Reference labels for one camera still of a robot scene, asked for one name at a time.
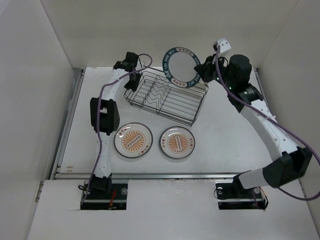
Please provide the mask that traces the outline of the green rimmed lettered plate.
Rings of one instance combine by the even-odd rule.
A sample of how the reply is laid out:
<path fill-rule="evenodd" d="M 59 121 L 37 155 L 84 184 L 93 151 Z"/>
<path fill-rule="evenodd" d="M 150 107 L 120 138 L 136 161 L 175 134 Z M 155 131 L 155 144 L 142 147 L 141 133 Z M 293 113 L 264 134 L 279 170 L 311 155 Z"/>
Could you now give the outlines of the green rimmed lettered plate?
<path fill-rule="evenodd" d="M 170 83 L 179 88 L 192 88 L 200 81 L 195 67 L 200 66 L 198 56 L 186 47 L 169 49 L 162 59 L 162 70 Z"/>

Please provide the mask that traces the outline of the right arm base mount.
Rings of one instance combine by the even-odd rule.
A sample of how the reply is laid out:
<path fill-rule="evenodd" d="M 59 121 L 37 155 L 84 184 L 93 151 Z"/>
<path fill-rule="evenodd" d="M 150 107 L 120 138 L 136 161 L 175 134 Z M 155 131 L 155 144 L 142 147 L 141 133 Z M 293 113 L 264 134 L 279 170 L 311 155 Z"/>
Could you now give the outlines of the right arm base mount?
<path fill-rule="evenodd" d="M 219 210 L 266 210 L 269 200 L 260 187 L 238 190 L 232 182 L 215 182 Z"/>

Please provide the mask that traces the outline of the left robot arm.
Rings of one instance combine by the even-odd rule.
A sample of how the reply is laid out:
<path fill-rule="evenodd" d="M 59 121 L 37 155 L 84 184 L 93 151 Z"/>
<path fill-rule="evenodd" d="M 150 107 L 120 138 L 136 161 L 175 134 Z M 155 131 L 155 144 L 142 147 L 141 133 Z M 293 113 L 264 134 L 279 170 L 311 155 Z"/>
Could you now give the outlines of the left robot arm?
<path fill-rule="evenodd" d="M 120 114 L 117 106 L 117 94 L 125 89 L 135 92 L 141 80 L 144 67 L 137 69 L 140 57 L 144 54 L 127 52 L 124 60 L 117 61 L 112 68 L 109 83 L 104 84 L 98 97 L 90 100 L 90 121 L 97 135 L 98 152 L 87 186 L 83 190 L 84 198 L 96 193 L 107 198 L 112 192 L 112 172 L 107 160 L 103 160 L 103 134 L 109 137 L 120 126 Z"/>

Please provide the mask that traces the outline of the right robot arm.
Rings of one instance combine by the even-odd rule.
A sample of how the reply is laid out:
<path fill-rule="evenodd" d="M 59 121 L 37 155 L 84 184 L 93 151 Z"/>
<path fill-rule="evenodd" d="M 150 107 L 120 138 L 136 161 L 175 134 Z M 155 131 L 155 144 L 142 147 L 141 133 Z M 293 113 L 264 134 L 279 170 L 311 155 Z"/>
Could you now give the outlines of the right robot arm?
<path fill-rule="evenodd" d="M 246 56 L 236 54 L 225 61 L 225 57 L 211 55 L 194 70 L 205 83 L 215 80 L 227 88 L 229 102 L 251 124 L 271 158 L 265 167 L 234 176 L 232 183 L 223 188 L 224 199 L 246 198 L 263 186 L 280 189 L 305 175 L 313 153 L 278 126 L 263 95 L 250 82 L 252 65 Z"/>

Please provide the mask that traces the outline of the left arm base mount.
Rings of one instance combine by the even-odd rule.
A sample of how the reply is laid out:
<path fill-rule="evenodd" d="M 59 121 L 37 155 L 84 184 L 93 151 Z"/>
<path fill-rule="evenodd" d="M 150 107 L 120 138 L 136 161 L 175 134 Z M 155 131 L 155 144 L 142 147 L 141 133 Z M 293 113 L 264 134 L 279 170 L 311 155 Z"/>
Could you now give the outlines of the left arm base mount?
<path fill-rule="evenodd" d="M 78 185 L 78 188 L 82 191 L 81 210 L 122 211 L 127 209 L 128 182 L 124 180 L 115 181 L 111 185 L 110 192 L 90 189 L 86 195 L 87 186 L 87 182 Z"/>

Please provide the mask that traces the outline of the orange sunburst plate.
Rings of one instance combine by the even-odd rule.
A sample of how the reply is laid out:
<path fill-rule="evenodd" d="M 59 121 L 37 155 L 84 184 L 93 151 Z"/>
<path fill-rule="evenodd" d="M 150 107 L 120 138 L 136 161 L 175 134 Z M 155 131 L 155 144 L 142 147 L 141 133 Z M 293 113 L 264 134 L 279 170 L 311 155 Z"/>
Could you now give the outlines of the orange sunburst plate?
<path fill-rule="evenodd" d="M 152 131 L 145 124 L 130 122 L 117 130 L 113 146 L 122 157 L 136 159 L 151 150 L 153 141 Z"/>
<path fill-rule="evenodd" d="M 189 157 L 196 146 L 192 132 L 182 126 L 165 129 L 159 138 L 159 149 L 168 158 L 182 160 Z"/>

